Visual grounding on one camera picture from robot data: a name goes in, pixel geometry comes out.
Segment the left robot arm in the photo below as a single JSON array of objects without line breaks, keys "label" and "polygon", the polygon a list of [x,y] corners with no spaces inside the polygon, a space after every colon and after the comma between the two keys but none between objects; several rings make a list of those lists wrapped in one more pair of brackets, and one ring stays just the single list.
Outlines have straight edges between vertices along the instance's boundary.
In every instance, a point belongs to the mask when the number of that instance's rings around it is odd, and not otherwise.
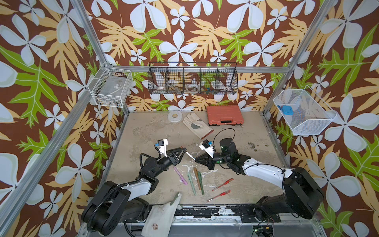
[{"label": "left robot arm", "polygon": [[186,151],[182,147],[170,149],[158,157],[141,153],[139,176],[134,181],[121,184],[105,182],[82,213],[87,231],[107,236],[119,223],[146,219],[149,203],[140,196],[152,193],[159,184],[158,176],[178,165]]}]

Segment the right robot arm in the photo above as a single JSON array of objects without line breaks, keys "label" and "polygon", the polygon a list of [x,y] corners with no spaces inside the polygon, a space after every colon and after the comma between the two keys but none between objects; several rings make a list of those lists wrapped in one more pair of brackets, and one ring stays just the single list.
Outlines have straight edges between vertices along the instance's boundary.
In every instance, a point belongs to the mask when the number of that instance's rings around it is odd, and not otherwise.
[{"label": "right robot arm", "polygon": [[237,175],[259,178],[282,189],[282,194],[262,197],[253,205],[253,216],[258,221],[273,219],[281,213],[293,213],[312,219],[324,200],[324,193],[311,175],[301,167],[281,168],[262,163],[238,152],[232,138],[220,141],[221,151],[216,152],[213,142],[204,140],[200,149],[204,154],[196,163],[213,170],[215,165],[227,165]]}]

